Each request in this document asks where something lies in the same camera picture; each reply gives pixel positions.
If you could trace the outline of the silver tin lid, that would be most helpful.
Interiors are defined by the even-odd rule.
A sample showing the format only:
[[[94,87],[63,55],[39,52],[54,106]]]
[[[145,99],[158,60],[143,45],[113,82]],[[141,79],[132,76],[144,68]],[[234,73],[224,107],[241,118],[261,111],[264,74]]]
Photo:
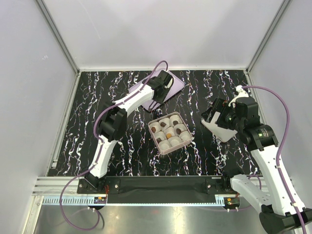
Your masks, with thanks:
[[[219,116],[220,113],[215,112],[211,122],[207,122],[205,121],[204,118],[201,118],[201,123],[221,142],[228,142],[231,138],[233,138],[237,134],[237,131],[218,127],[215,122],[217,121]]]

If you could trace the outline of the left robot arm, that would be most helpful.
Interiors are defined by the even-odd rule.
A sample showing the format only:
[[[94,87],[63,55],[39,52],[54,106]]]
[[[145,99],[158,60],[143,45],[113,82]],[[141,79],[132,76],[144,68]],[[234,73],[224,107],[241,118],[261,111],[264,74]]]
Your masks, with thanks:
[[[116,102],[107,102],[99,114],[94,126],[98,139],[97,149],[89,169],[84,174],[88,187],[94,193],[105,188],[105,176],[108,162],[117,142],[127,130],[127,118],[136,108],[147,101],[162,104],[174,84],[174,77],[165,70],[157,76],[149,76],[124,98]]]

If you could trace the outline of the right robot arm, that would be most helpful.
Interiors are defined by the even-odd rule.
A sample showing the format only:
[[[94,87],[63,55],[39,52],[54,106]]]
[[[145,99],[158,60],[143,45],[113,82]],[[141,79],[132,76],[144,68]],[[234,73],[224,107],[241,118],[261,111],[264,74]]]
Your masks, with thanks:
[[[239,171],[227,173],[221,187],[226,193],[238,192],[252,205],[266,233],[280,234],[311,223],[312,210],[298,197],[277,156],[280,145],[276,135],[269,125],[261,123],[258,103],[252,97],[236,97],[230,102],[216,98],[201,116],[202,124],[221,142],[237,136],[256,160],[267,193]]]

